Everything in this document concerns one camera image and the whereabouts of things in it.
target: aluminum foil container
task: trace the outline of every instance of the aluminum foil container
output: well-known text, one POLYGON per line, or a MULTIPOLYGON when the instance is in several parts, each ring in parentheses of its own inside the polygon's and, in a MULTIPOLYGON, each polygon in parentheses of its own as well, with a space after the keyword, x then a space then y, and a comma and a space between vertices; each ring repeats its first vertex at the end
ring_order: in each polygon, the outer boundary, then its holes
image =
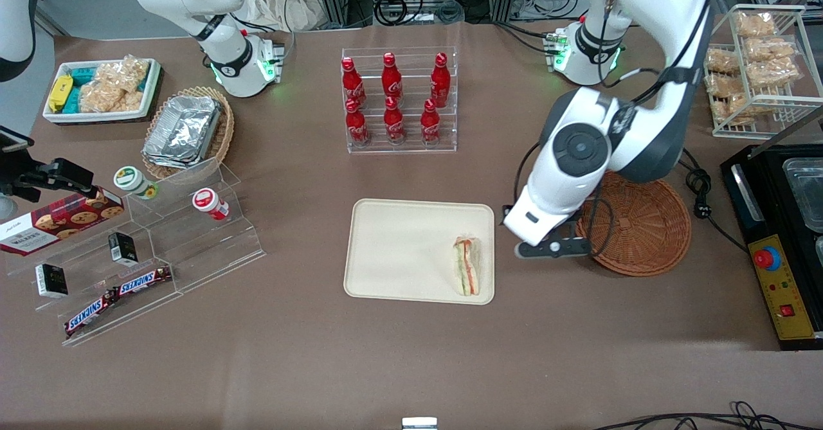
POLYGON ((208 152, 222 107, 211 97, 173 97, 159 115, 142 154, 156 165, 185 168, 208 152))

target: yellow control panel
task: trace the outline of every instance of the yellow control panel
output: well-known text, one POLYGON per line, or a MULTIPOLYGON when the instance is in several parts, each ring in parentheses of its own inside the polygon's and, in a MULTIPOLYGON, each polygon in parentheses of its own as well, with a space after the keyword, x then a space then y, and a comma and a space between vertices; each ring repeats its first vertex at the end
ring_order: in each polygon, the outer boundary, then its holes
POLYGON ((752 242, 749 253, 755 262, 757 278, 761 281, 761 290, 778 338, 813 339, 814 329, 803 299, 797 292, 797 284, 794 283, 794 275, 791 275, 780 239, 775 234, 752 242))

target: white cloth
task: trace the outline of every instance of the white cloth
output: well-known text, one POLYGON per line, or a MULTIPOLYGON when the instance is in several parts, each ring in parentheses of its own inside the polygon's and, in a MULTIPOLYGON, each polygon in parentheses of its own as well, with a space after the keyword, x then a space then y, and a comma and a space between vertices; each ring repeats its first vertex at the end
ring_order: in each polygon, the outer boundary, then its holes
POLYGON ((288 5, 285 0, 246 0, 244 9, 245 17, 241 18, 246 22, 274 25, 280 30, 311 30, 328 21, 320 0, 289 0, 288 5))

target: white plastic tray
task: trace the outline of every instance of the white plastic tray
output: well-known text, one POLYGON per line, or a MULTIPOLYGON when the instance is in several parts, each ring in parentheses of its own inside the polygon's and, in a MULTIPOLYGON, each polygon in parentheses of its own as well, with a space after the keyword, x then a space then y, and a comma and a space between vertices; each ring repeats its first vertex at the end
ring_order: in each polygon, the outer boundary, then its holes
POLYGON ((343 288, 358 298, 485 305, 494 298, 494 212, 484 204, 362 199, 352 210, 343 288), (459 292, 458 236, 480 245, 479 295, 459 292))
MULTIPOLYGON (((49 99, 46 99, 43 105, 43 118, 49 120, 56 125, 94 125, 95 123, 116 122, 122 120, 139 119, 149 113, 149 108, 152 105, 155 89, 157 86, 157 79, 159 78, 159 70, 161 65, 153 58, 146 58, 150 63, 149 72, 146 78, 146 87, 143 88, 143 100, 140 102, 140 108, 135 111, 125 112, 104 112, 104 113, 85 113, 85 114, 60 114, 54 113, 49 107, 49 99)), ((121 59, 115 60, 88 60, 85 62, 64 62, 60 64, 57 73, 54 75, 52 84, 49 86, 49 94, 51 88, 54 87, 57 79, 62 75, 68 75, 71 70, 85 69, 86 67, 97 67, 100 64, 108 64, 111 62, 120 62, 121 59)))

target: red emergency stop button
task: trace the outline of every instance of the red emergency stop button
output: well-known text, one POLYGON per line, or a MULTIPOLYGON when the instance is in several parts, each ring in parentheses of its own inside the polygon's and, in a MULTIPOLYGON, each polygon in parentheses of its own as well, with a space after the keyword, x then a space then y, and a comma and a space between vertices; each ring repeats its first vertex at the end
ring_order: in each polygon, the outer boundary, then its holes
POLYGON ((791 305, 780 305, 780 316, 790 317, 794 316, 794 308, 791 305))
POLYGON ((766 271, 776 271, 780 267, 780 254, 773 246, 765 246, 752 255, 755 266, 766 271))

